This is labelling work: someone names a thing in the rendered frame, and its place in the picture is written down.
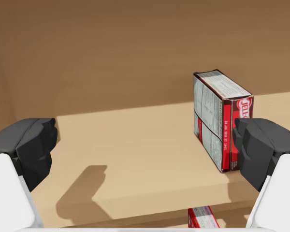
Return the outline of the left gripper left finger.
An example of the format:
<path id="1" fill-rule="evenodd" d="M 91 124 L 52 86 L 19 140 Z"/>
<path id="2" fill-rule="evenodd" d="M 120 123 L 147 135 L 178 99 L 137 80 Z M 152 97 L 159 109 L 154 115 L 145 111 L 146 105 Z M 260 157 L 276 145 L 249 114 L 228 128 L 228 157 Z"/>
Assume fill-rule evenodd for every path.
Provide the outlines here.
<path id="1" fill-rule="evenodd" d="M 42 228 L 31 192 L 49 175 L 54 118 L 26 118 L 0 131 L 0 229 Z"/>

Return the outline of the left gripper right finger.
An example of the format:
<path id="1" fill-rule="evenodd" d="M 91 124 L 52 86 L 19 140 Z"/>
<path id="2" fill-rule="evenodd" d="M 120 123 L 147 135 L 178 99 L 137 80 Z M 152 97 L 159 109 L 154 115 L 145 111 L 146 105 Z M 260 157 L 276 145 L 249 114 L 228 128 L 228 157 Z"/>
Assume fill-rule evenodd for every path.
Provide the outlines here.
<path id="1" fill-rule="evenodd" d="M 263 118 L 235 120 L 241 175 L 259 192 L 249 229 L 290 229 L 290 131 Z"/>

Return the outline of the red and white carton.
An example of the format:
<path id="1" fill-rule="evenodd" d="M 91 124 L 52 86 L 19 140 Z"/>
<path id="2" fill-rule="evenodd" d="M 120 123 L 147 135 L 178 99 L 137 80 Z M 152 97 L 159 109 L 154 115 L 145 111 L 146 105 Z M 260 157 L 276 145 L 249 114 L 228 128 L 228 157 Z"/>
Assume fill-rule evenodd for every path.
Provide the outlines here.
<path id="1" fill-rule="evenodd" d="M 254 95 L 215 69 L 193 74 L 194 134 L 222 173 L 239 169 L 235 119 L 252 118 Z"/>
<path id="2" fill-rule="evenodd" d="M 188 209 L 188 227 L 210 229 L 219 228 L 219 224 L 210 206 L 202 206 Z"/>

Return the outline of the pale wooden shelf unit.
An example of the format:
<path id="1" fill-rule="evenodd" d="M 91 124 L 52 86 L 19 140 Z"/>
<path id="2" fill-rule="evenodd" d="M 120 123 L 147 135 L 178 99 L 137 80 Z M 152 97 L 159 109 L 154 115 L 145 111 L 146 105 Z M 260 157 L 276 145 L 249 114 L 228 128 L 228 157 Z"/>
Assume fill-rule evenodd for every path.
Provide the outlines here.
<path id="1" fill-rule="evenodd" d="M 257 197 L 193 133 L 194 72 L 219 69 L 290 130 L 290 0 L 0 0 L 0 130 L 54 117 L 46 227 L 184 227 Z"/>

